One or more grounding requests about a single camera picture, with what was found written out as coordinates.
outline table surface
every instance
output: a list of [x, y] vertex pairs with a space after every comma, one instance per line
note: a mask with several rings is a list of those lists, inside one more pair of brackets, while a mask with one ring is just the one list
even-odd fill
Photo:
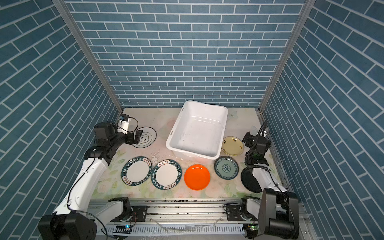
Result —
[[[123, 144], [117, 150], [111, 164], [100, 177], [100, 180], [93, 192], [93, 199], [111, 199], [114, 197], [129, 197], [131, 199], [169, 199], [169, 198], [241, 198], [244, 195], [261, 197], [262, 193], [252, 193], [242, 184], [240, 173], [245, 168], [245, 153], [249, 150], [244, 147], [241, 155], [233, 156], [239, 165], [239, 174], [232, 180], [221, 179], [214, 171], [213, 162], [207, 162], [204, 166], [210, 172], [209, 185], [201, 190], [189, 189], [184, 182], [184, 173], [187, 168], [195, 162], [176, 157], [173, 152], [166, 148], [166, 140], [179, 115], [181, 108], [126, 108], [123, 113], [136, 118], [139, 127], [152, 127], [157, 132], [155, 142], [146, 148], [136, 148]], [[246, 132], [252, 135], [257, 134], [260, 122], [254, 108], [228, 108], [228, 117], [224, 137], [235, 136], [242, 139]], [[124, 165], [134, 157], [144, 156], [151, 160], [155, 166], [162, 160], [172, 159], [178, 162], [182, 168], [182, 179], [173, 188], [168, 190], [157, 189], [148, 178], [137, 186], [126, 185], [121, 179], [121, 170]], [[271, 173], [280, 182], [270, 151], [265, 154]]]

